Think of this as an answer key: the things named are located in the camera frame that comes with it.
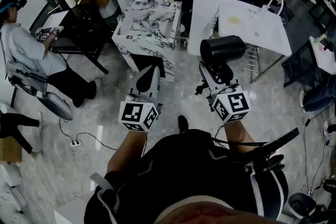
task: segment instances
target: black shoe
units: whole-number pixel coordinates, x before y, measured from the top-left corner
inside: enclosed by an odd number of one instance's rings
[[[178,122],[178,128],[180,129],[180,134],[183,134],[184,132],[186,132],[187,130],[189,130],[189,124],[187,119],[185,118],[185,116],[179,116],[177,119]]]

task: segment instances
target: marble sink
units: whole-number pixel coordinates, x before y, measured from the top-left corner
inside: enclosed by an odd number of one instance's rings
[[[181,25],[181,7],[181,2],[166,7],[163,0],[156,0],[156,8],[147,0],[130,2],[112,39],[133,72],[139,72],[139,62],[134,62],[133,55],[160,57],[164,68],[161,78],[174,82],[173,50]]]

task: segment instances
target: white cup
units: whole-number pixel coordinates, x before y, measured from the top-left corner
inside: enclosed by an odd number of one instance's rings
[[[65,2],[68,4],[69,8],[73,8],[76,6],[75,0],[65,0]]]
[[[176,9],[177,8],[177,3],[173,2],[173,3],[168,3],[168,0],[164,0],[164,5],[166,7],[171,7],[171,5],[173,4],[172,6],[172,9]]]

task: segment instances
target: power strip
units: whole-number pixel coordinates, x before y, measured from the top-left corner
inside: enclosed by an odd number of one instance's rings
[[[82,142],[78,140],[70,143],[70,147],[81,146],[81,145],[82,145]]]

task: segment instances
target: marble floor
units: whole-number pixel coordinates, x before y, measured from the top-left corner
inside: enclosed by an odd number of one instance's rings
[[[309,33],[303,33],[308,39]],[[176,51],[176,71],[174,84],[161,84],[161,102],[164,104],[159,120],[153,125],[149,133],[146,150],[149,150],[159,139],[178,132],[177,117],[183,114],[187,117],[190,127],[201,129],[215,134],[222,124],[220,118],[211,113],[206,100],[206,92],[195,96],[195,89],[201,84],[201,75],[198,70],[200,58],[186,52]],[[262,64],[265,66],[279,57],[275,53],[261,50]],[[88,101],[83,108],[75,109],[69,99],[56,89],[52,89],[64,98],[74,112],[74,120],[61,121],[62,130],[75,138],[80,132],[89,132],[101,137],[101,141],[109,147],[118,148],[127,131],[118,123],[120,101],[124,100],[128,85],[133,74],[123,60],[117,48],[105,46],[99,61],[110,71],[103,74],[84,56],[72,55],[68,58],[69,65],[86,80],[95,77],[102,79],[102,87],[97,97]],[[303,114],[298,104],[299,84],[283,88],[284,73],[281,65],[275,65],[264,77],[250,84],[251,74],[248,71],[233,67],[235,77],[247,91],[256,93],[257,99],[251,101],[252,111],[243,119],[243,124],[255,141],[275,139],[298,127],[300,135],[278,152],[285,155],[284,172],[286,174],[290,194],[306,192],[308,190],[305,171],[305,149],[303,145],[303,125],[307,119],[316,113]],[[70,139],[64,136],[59,128],[59,119],[47,111],[35,98],[22,91],[18,91],[15,108],[22,114],[32,118],[37,117],[38,111],[44,116],[43,154],[36,161],[23,152],[23,162],[20,171],[23,183],[19,189],[28,202],[26,213],[36,224],[55,223],[54,209],[66,204],[78,196],[88,196],[92,192],[89,175],[106,172],[106,165],[114,151],[103,146],[87,134],[80,135],[82,145],[74,148],[75,151],[85,152],[90,158],[82,154],[73,154],[70,149]],[[323,136],[323,121],[335,117],[333,106],[313,119],[306,128],[307,142],[307,172],[309,185],[318,169],[325,137]],[[28,140],[33,137],[35,130],[25,127],[23,132]],[[336,144],[336,136],[330,145]],[[324,160],[319,169],[313,187],[330,176],[330,157],[332,148],[324,150]],[[318,203],[328,204],[330,195],[322,189],[313,194]],[[290,218],[283,216],[285,223],[292,223]]]

